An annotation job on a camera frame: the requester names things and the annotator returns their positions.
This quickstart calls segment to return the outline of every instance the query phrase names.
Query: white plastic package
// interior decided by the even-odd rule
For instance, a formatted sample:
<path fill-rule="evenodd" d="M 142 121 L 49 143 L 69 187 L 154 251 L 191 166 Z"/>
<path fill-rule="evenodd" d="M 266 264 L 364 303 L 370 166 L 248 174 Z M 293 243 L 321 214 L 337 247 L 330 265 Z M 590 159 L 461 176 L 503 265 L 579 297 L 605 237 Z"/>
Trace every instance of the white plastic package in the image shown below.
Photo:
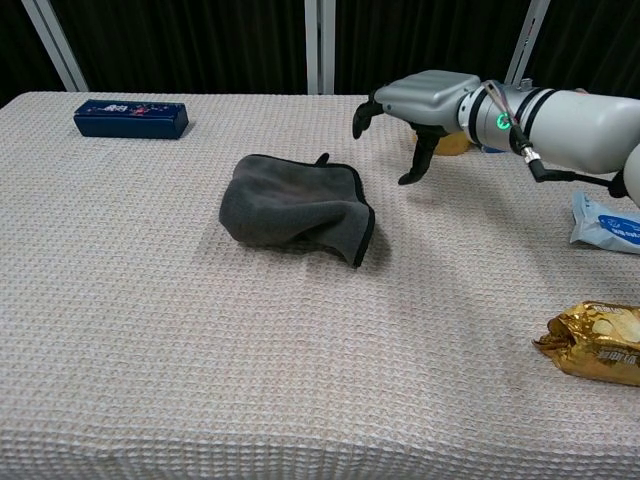
<path fill-rule="evenodd" d="M 616 212 L 584 192 L 575 192 L 573 217 L 576 226 L 571 243 L 581 241 L 606 250 L 640 254 L 640 213 Z"/>

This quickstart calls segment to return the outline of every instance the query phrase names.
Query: black curtain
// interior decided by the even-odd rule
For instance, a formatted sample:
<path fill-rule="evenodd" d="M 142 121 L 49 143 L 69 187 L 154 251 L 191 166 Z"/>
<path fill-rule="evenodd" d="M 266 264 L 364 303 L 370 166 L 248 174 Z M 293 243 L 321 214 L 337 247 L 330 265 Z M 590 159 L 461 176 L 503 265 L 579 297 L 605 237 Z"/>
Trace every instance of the black curtain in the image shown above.
<path fill-rule="evenodd" d="M 0 0 L 0 107 L 32 90 L 64 90 L 20 0 Z"/>
<path fill-rule="evenodd" d="M 306 93 L 304 0 L 52 0 L 94 91 Z"/>
<path fill-rule="evenodd" d="M 427 69 L 504 80 L 529 2 L 338 0 L 336 93 Z"/>
<path fill-rule="evenodd" d="M 544 87 L 640 98 L 640 1 L 553 0 L 526 76 Z"/>

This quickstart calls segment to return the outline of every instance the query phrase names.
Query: gold snack package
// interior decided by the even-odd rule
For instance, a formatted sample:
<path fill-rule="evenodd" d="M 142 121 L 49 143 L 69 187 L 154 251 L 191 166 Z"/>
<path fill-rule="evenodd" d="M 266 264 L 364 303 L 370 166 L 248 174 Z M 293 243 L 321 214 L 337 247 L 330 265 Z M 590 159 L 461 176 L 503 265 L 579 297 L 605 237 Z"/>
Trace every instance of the gold snack package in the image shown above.
<path fill-rule="evenodd" d="M 584 302 L 547 328 L 533 344 L 563 372 L 640 386 L 640 307 Z"/>

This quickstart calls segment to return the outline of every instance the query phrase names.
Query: green indicator light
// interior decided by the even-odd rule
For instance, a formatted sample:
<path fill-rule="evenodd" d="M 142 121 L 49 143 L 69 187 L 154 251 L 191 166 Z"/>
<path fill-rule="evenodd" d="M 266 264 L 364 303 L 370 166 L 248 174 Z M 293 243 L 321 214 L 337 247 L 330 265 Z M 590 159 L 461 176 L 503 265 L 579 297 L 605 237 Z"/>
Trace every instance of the green indicator light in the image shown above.
<path fill-rule="evenodd" d="M 502 112 L 498 115 L 498 119 L 496 120 L 496 125 L 500 130 L 506 130 L 511 126 L 509 123 L 509 114 L 507 112 Z"/>

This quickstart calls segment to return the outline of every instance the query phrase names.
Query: robotic arm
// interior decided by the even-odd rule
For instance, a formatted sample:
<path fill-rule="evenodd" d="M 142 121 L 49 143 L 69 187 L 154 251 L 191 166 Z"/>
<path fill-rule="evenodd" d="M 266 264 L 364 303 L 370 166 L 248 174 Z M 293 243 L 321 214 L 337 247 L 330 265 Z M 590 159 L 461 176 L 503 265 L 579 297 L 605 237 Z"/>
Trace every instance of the robotic arm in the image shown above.
<path fill-rule="evenodd" d="M 464 131 L 476 144 L 521 155 L 537 182 L 595 183 L 640 206 L 640 100 L 427 70 L 373 92 L 353 117 L 354 138 L 382 113 L 408 122 L 418 138 L 400 185 L 422 178 L 441 137 Z M 570 170 L 547 169 L 542 160 Z M 573 170 L 616 175 L 605 180 Z"/>

